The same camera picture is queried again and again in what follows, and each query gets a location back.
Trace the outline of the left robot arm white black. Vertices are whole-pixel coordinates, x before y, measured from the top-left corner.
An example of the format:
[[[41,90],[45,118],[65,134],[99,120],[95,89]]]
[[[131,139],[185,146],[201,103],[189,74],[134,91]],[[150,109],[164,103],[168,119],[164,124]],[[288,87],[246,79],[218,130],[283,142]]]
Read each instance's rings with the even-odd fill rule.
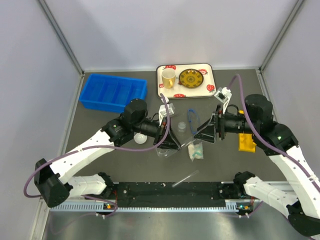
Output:
[[[177,150],[181,144],[172,132],[171,115],[174,105],[167,98],[159,107],[157,120],[149,119],[147,103],[139,98],[131,100],[119,117],[110,120],[87,141],[49,163],[44,158],[35,164],[33,182],[49,208],[62,204],[72,197],[83,195],[109,198],[114,183],[103,172],[92,176],[76,176],[80,170],[99,157],[114,150],[124,151],[123,145],[142,134],[154,139],[153,149]]]

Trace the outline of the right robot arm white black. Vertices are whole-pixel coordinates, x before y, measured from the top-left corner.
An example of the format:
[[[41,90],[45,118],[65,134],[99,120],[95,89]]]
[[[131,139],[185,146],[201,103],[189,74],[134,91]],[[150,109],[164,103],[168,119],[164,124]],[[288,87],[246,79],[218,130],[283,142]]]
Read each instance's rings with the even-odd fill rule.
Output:
[[[221,113],[218,105],[194,138],[215,143],[227,133],[251,134],[256,146],[278,167],[291,186],[288,194],[245,171],[235,175],[233,192],[239,198],[254,197],[280,212],[301,235],[320,237],[320,181],[308,165],[297,138],[274,120],[273,104],[261,94],[241,97],[243,114]]]

